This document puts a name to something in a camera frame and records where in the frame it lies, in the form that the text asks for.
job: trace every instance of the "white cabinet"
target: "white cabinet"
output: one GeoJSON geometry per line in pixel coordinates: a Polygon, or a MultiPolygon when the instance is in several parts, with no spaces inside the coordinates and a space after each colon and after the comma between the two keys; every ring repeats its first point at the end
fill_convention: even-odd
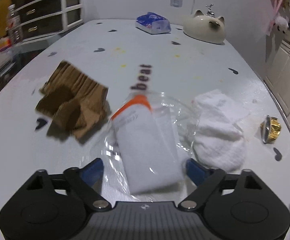
{"type": "Polygon", "coordinates": [[[290,113],[290,48],[281,44],[265,81],[286,115],[290,113]]]}
{"type": "Polygon", "coordinates": [[[278,78],[289,60],[290,60],[290,49],[284,44],[281,44],[274,58],[273,64],[267,70],[266,73],[266,77],[269,81],[267,83],[271,88],[271,90],[277,84],[278,78]]]}

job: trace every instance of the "white table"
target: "white table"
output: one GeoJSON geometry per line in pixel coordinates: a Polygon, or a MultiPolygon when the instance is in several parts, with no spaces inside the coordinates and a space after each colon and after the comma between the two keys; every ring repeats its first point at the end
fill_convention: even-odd
{"type": "Polygon", "coordinates": [[[290,133],[264,84],[227,41],[224,45],[197,41],[176,28],[182,29],[172,25],[171,34],[150,35],[136,29],[133,20],[90,21],[44,50],[10,81],[0,93],[0,209],[35,170],[62,173],[71,166],[81,167],[89,155],[93,138],[84,145],[72,137],[59,141],[46,136],[49,124],[34,131],[40,116],[34,109],[42,97],[38,89],[63,59],[109,87],[112,112],[137,83],[141,64],[152,65],[150,90],[183,103],[214,89],[241,102],[251,112],[239,124],[248,149],[243,168],[252,169],[290,209],[290,133]],[[105,51],[93,52],[98,48],[105,51]],[[49,57],[51,52],[57,54],[49,57]],[[274,145],[264,145],[260,138],[259,124],[267,114],[282,124],[274,145]],[[273,147],[283,155],[280,162],[273,147]]]}

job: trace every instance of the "gold drawer handle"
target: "gold drawer handle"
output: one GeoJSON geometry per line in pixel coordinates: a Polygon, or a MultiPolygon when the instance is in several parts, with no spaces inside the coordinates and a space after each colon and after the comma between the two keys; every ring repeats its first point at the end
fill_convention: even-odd
{"type": "Polygon", "coordinates": [[[26,15],[30,15],[30,14],[32,14],[32,13],[35,13],[35,9],[33,9],[33,10],[29,10],[29,11],[26,13],[26,15]]]}
{"type": "Polygon", "coordinates": [[[37,30],[37,26],[29,28],[28,32],[30,33],[30,32],[36,31],[36,30],[37,30]]]}

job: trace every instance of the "orange stripe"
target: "orange stripe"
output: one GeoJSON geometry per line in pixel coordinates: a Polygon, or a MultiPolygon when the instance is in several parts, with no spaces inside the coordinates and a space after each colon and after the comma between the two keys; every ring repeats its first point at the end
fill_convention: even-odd
{"type": "Polygon", "coordinates": [[[152,108],[150,107],[150,104],[147,101],[147,97],[144,95],[136,95],[133,99],[129,100],[125,105],[123,105],[120,109],[118,109],[116,113],[113,114],[111,120],[114,120],[121,112],[123,112],[132,105],[143,105],[146,106],[150,111],[152,111],[152,108]]]}

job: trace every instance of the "light switch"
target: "light switch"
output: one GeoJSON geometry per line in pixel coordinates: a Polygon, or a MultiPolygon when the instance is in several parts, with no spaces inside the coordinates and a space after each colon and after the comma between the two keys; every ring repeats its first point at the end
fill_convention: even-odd
{"type": "Polygon", "coordinates": [[[183,0],[171,0],[171,6],[173,7],[182,7],[183,0]]]}

